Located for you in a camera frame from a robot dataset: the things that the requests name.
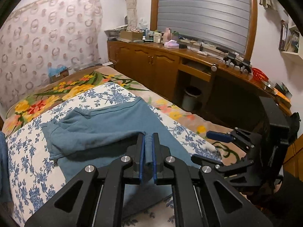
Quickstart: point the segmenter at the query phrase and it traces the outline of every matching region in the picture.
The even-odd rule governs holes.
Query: blue towel
[[[75,108],[59,122],[52,120],[43,123],[42,131],[50,160],[58,160],[67,181],[86,165],[101,167],[110,164],[124,155],[128,146],[136,143],[139,132],[145,134],[143,183],[140,186],[125,186],[123,216],[143,210],[172,193],[171,186],[157,186],[153,182],[152,133],[159,134],[160,143],[170,148],[172,156],[180,158],[187,165],[198,167],[140,97],[133,102],[101,109]]]
[[[0,202],[11,202],[11,189],[9,186],[9,170],[7,162],[7,144],[5,134],[0,131]]]

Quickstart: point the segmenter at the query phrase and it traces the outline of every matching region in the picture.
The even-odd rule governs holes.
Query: cabinet door
[[[119,46],[117,48],[117,64],[115,69],[131,78],[131,56],[132,50],[128,46]]]
[[[111,42],[108,41],[107,42],[107,52],[108,52],[108,56],[109,56],[109,61],[116,63],[117,59],[116,59],[116,55],[117,55],[117,43],[116,42]]]
[[[180,57],[160,51],[154,51],[151,60],[151,64],[154,68],[152,90],[167,98],[169,101],[172,101],[174,97]]]
[[[151,50],[134,47],[131,63],[133,80],[143,84],[146,88],[152,89],[153,67]]]

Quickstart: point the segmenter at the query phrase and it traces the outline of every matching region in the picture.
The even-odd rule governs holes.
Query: window blind
[[[157,29],[178,31],[244,53],[250,0],[159,0]]]

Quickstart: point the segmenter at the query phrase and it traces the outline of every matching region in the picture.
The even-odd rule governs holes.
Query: metal bolt
[[[168,157],[166,157],[166,159],[165,159],[168,163],[173,163],[173,162],[175,162],[175,157],[173,157],[173,156],[168,156]]]
[[[130,160],[131,160],[131,157],[129,157],[129,156],[127,156],[127,155],[121,157],[121,161],[122,161],[122,162],[129,162]]]
[[[93,172],[93,171],[94,171],[94,166],[92,166],[92,165],[86,166],[86,167],[85,167],[85,171],[86,171],[87,173]]]
[[[210,173],[212,171],[212,169],[209,166],[204,166],[204,167],[202,167],[202,171],[204,173]]]

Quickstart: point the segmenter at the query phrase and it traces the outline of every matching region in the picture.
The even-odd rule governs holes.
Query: bed
[[[58,166],[49,161],[40,124],[63,118],[74,107],[96,109],[142,97],[190,154],[235,163],[244,154],[233,144],[206,139],[208,130],[230,129],[185,112],[140,83],[108,66],[96,66],[72,74],[19,101],[7,112],[3,132],[9,154],[9,179],[13,219],[26,220],[66,183]],[[123,220],[122,226],[174,225],[172,197]]]

